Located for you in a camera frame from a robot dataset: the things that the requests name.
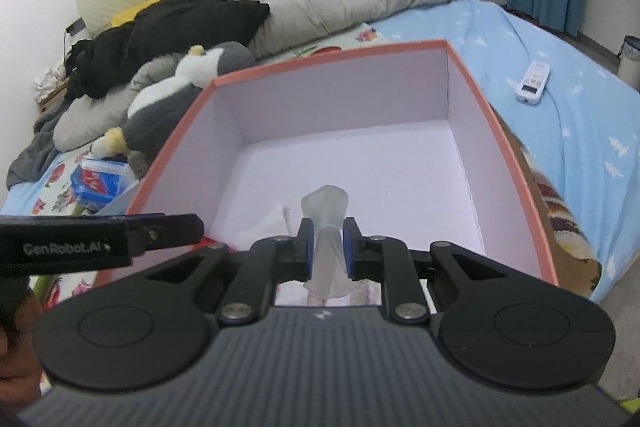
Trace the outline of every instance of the translucent plastic object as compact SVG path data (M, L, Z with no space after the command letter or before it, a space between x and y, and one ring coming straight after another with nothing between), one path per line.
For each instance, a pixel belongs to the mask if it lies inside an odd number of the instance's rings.
M302 213L314 222L314 263L305 288L314 297L344 297L362 282L347 277L340 231L349 196L340 187L325 185L302 198Z

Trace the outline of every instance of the metal screw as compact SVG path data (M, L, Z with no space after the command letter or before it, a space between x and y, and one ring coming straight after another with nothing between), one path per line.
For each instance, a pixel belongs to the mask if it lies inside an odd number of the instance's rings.
M254 309L251 308L249 304L245 304L244 302L232 302L222 306L220 314L230 321L239 321L247 318L253 311Z
M417 302L405 302L396 307L396 315L408 321L419 319L427 314L427 308Z

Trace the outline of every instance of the black jacket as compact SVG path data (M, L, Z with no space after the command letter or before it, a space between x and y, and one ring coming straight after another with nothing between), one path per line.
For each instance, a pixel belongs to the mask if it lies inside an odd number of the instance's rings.
M205 49L227 41L247 45L268 15L269 6L258 1L161 0L132 22L74 45L65 62L66 98L102 98L152 58L186 53L195 44Z

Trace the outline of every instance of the blue plastic package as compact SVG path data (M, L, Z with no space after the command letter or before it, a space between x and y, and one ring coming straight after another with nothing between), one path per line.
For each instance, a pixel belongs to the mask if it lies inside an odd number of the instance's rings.
M71 174L78 203L98 211L136 181L126 163L84 159Z

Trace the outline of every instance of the trash can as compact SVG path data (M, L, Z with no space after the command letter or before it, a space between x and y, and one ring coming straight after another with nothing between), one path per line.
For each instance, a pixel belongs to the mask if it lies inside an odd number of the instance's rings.
M640 39L627 35L620 49L618 76L635 90L640 90Z

